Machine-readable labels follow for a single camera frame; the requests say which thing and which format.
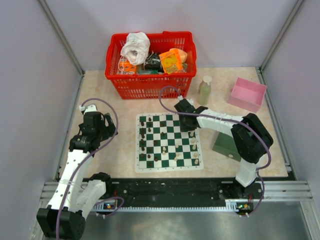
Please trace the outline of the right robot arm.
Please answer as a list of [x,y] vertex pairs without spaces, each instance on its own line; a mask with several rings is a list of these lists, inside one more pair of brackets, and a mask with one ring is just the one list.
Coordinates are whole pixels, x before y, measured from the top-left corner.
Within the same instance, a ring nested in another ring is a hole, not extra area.
[[233,192],[239,198],[249,195],[258,171],[271,164],[270,147],[274,143],[257,115],[249,113],[245,116],[234,116],[215,112],[205,106],[195,108],[192,100],[181,96],[174,108],[179,115],[182,132],[211,129],[233,138],[241,157]]

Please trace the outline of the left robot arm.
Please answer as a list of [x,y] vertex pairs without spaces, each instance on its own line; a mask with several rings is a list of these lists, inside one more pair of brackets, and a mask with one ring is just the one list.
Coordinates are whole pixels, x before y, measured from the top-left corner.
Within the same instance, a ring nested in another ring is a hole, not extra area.
[[118,130],[109,113],[102,114],[95,104],[80,106],[83,122],[69,142],[67,161],[55,192],[36,219],[46,238],[79,240],[86,220],[100,197],[109,198],[114,191],[110,176],[96,173],[81,188],[87,168],[102,142],[112,139]]

